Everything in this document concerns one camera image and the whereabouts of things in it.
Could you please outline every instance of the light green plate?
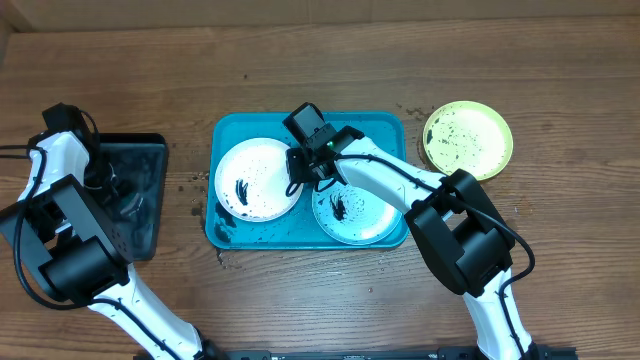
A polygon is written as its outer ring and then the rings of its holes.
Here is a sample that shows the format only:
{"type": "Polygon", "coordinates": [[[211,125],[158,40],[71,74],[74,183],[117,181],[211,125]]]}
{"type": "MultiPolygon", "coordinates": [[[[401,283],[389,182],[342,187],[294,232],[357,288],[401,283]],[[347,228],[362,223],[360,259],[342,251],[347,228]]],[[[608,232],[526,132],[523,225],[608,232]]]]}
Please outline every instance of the light green plate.
{"type": "Polygon", "coordinates": [[[488,179],[507,166],[513,152],[511,130],[502,116],[473,101],[440,107],[422,136],[429,160],[446,175],[463,169],[478,180],[488,179]]]}

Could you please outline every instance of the wood grain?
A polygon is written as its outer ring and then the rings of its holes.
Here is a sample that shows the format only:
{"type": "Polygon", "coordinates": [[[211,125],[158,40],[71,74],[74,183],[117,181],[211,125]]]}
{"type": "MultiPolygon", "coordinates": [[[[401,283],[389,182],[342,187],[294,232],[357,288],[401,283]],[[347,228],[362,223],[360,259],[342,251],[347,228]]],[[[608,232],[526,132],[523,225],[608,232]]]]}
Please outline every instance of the wood grain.
{"type": "MultiPolygon", "coordinates": [[[[320,351],[472,345],[462,300],[412,239],[392,251],[216,250],[191,210],[206,196],[218,119],[240,111],[385,110],[409,162],[427,114],[454,100],[500,112],[514,156],[485,183],[537,255],[514,291],[536,342],[581,359],[640,347],[640,18],[444,21],[349,26],[16,34],[0,72],[0,143],[44,127],[64,101],[102,132],[159,132],[170,144],[156,257],[137,264],[169,307],[226,349],[320,351]]],[[[2,161],[0,207],[29,164],[2,161]]],[[[513,251],[515,269],[524,253],[513,251]]],[[[29,301],[0,244],[0,356],[129,359],[107,319],[29,301]]]]}
{"type": "Polygon", "coordinates": [[[6,52],[11,33],[13,33],[13,29],[4,19],[2,11],[0,11],[0,67],[2,66],[2,60],[4,59],[4,53],[6,52]]]}
{"type": "Polygon", "coordinates": [[[0,0],[22,32],[640,15],[636,0],[0,0]]]}

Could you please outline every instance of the white plate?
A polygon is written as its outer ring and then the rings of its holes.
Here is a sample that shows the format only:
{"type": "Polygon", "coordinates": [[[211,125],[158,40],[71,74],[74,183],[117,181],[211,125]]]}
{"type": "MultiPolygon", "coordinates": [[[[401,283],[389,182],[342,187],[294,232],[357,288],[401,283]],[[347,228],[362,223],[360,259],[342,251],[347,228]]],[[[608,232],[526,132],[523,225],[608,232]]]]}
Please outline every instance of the white plate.
{"type": "MultiPolygon", "coordinates": [[[[328,184],[322,181],[318,188],[328,184]]],[[[350,245],[368,245],[384,239],[402,219],[400,211],[366,190],[335,183],[313,192],[313,214],[332,238],[350,245]]]]}
{"type": "Polygon", "coordinates": [[[216,168],[215,190],[220,204],[241,220],[263,222],[289,211],[302,186],[291,197],[286,144],[267,138],[241,142],[229,150],[216,168]]]}

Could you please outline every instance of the blue tray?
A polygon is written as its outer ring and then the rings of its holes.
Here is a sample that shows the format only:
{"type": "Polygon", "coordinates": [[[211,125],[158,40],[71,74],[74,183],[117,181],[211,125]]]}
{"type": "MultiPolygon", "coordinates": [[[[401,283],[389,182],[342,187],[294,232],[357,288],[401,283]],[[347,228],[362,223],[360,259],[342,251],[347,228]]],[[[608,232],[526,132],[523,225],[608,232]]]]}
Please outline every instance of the blue tray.
{"type": "MultiPolygon", "coordinates": [[[[395,116],[386,112],[327,112],[327,122],[340,130],[350,125],[363,131],[382,150],[406,160],[404,129],[395,116]]],[[[205,233],[211,243],[222,249],[244,250],[335,250],[386,249],[400,245],[409,234],[401,221],[386,238],[362,246],[343,244],[327,235],[318,225],[311,208],[313,187],[305,185],[300,199],[285,215],[263,223],[253,223],[232,217],[218,203],[215,193],[215,172],[218,163],[232,147],[245,140],[266,137],[296,147],[291,134],[282,125],[289,113],[236,113],[222,118],[213,132],[209,201],[205,233]]]]}

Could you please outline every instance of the wooden table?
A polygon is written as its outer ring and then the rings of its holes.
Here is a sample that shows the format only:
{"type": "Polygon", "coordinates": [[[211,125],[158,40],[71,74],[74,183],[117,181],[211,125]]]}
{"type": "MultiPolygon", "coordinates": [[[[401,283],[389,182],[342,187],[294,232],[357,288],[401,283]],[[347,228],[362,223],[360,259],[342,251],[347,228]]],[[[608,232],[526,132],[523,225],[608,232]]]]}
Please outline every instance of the wooden table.
{"type": "MultiPolygon", "coordinates": [[[[0,144],[44,129],[59,101],[102,132],[169,143],[156,257],[137,268],[179,316],[226,349],[424,349],[472,345],[462,299],[411,238],[392,251],[223,251],[205,238],[200,180],[218,119],[238,111],[384,110],[424,166],[429,112],[476,100],[500,112],[514,156],[485,189],[537,255],[514,291],[538,343],[581,359],[634,359],[640,345],[640,18],[19,34],[0,72],[0,144]]],[[[0,207],[27,162],[0,162],[0,207]]],[[[0,242],[0,357],[130,359],[106,318],[45,310],[0,242]]],[[[515,269],[524,252],[512,252],[515,269]]]]}

